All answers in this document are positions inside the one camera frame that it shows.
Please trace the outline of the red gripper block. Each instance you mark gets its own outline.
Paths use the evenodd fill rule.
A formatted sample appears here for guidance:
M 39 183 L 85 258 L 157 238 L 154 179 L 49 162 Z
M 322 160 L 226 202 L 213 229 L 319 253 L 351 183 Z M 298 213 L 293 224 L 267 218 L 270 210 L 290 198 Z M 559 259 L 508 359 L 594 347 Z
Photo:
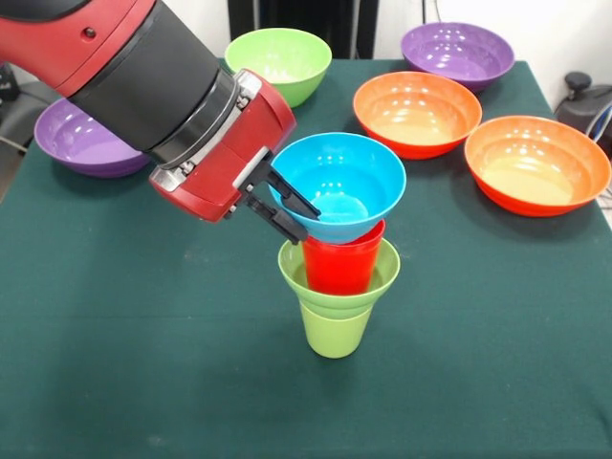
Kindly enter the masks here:
M 234 79 L 238 100 L 219 131 L 181 164 L 169 169 L 158 166 L 149 176 L 149 183 L 171 204 L 212 223 L 238 205 L 240 186 L 267 153 L 278 151 L 296 126 L 286 100 L 262 76 L 243 69 Z M 273 167 L 266 181 L 288 210 L 318 219 L 320 211 Z M 285 210 L 254 194 L 246 197 L 246 205 L 293 245 L 307 240 L 308 231 Z

